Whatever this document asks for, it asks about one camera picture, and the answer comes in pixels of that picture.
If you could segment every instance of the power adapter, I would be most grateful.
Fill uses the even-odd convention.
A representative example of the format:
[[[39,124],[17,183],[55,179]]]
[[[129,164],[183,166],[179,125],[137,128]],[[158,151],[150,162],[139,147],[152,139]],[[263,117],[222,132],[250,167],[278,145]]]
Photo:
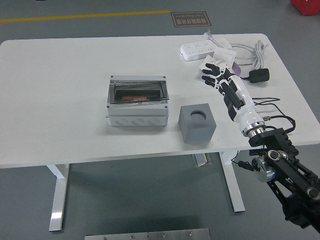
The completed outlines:
[[[262,68],[262,69],[252,70],[249,72],[248,77],[242,77],[242,79],[249,80],[250,83],[252,84],[266,82],[270,79],[269,69]]]

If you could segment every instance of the white power strip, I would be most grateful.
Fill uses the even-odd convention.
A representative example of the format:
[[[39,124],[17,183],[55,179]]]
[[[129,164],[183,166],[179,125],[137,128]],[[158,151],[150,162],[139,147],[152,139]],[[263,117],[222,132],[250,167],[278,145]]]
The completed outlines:
[[[210,40],[196,41],[182,44],[180,48],[181,55],[186,61],[204,59],[206,56],[214,54],[215,45]]]

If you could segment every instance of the yellow floor line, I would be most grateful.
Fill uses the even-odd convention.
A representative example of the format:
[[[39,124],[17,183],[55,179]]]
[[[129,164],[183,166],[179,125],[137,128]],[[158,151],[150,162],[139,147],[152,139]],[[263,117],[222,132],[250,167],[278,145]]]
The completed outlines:
[[[170,13],[170,10],[110,12],[110,13],[64,15],[64,16],[41,16],[41,17],[0,19],[0,23],[43,21],[43,20],[57,20],[57,19],[97,18],[97,17],[112,17],[112,16],[145,15],[145,14],[167,14],[167,13]]]

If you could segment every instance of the electrical enclosure box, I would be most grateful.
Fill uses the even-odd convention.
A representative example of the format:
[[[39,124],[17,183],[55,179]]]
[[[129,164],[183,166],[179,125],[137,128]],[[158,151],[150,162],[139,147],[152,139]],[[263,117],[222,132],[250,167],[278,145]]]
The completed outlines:
[[[106,117],[111,126],[166,126],[168,100],[165,76],[113,75]]]

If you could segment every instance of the gray cube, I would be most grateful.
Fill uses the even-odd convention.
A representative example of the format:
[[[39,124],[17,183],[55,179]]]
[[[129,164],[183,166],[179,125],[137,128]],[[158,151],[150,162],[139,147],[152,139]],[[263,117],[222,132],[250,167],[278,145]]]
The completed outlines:
[[[186,144],[209,142],[217,127],[208,103],[181,106],[179,125]]]

